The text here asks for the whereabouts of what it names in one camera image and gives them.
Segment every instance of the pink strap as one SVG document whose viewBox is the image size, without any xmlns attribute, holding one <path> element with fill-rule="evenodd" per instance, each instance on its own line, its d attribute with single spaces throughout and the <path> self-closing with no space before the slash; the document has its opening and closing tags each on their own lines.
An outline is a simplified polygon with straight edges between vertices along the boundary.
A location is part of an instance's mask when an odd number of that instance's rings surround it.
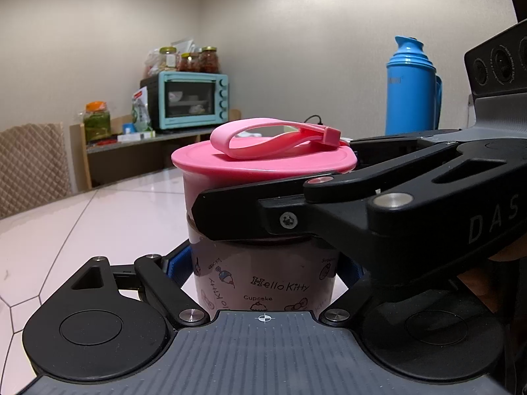
<svg viewBox="0 0 527 395">
<path fill-rule="evenodd" d="M 230 148 L 231 139 L 240 132 L 264 126 L 292 126 L 298 128 L 299 131 L 286 132 L 250 147 Z M 347 142 L 341 141 L 341 131 L 338 129 L 266 117 L 231 121 L 217 127 L 210 135 L 210 143 L 216 150 L 238 160 L 252 160 L 271 156 L 289 150 L 306 141 L 315 141 L 334 148 L 348 145 Z"/>
</svg>

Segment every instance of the black cable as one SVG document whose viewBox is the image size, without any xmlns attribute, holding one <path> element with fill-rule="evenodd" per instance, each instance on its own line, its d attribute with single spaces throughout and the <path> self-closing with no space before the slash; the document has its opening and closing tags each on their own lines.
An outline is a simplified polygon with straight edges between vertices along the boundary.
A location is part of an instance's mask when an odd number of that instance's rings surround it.
<svg viewBox="0 0 527 395">
<path fill-rule="evenodd" d="M 312 119 L 313 117 L 318 117 L 318 123 L 317 123 L 317 125 L 321 125 L 321 124 L 322 124 L 322 118 L 321 118 L 318 114 L 313 114 L 312 116 L 309 116 L 309 117 L 304 121 L 304 123 L 307 123 L 307 121 L 308 121 L 309 119 Z"/>
</svg>

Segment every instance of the green jar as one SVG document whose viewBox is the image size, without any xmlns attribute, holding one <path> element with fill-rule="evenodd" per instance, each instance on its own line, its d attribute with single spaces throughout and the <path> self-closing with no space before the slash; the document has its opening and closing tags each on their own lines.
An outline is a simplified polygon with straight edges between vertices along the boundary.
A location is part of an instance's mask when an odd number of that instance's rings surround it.
<svg viewBox="0 0 527 395">
<path fill-rule="evenodd" d="M 106 102 L 95 101 L 87 104 L 83 122 L 87 143 L 112 136 L 110 112 L 106 107 Z"/>
</svg>

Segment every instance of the blue vacuum flask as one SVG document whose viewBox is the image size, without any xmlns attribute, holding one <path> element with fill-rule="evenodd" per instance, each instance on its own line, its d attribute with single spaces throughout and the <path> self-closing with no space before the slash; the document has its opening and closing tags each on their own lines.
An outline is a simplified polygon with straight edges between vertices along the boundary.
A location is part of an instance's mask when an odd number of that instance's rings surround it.
<svg viewBox="0 0 527 395">
<path fill-rule="evenodd" d="M 399 49 L 388 69 L 386 135 L 437 129 L 443 85 L 423 43 L 396 36 Z"/>
</svg>

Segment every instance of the pink lid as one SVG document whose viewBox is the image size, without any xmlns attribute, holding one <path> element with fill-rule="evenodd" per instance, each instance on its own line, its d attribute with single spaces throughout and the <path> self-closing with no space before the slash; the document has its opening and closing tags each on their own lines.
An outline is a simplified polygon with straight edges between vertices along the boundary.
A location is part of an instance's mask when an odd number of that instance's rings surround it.
<svg viewBox="0 0 527 395">
<path fill-rule="evenodd" d="M 273 138 L 234 138 L 262 126 L 293 126 Z M 355 153 L 333 128 L 270 118 L 237 120 L 216 128 L 210 141 L 180 148 L 172 162 L 183 171 L 232 179 L 232 185 L 315 174 L 346 172 L 357 164 Z"/>
</svg>

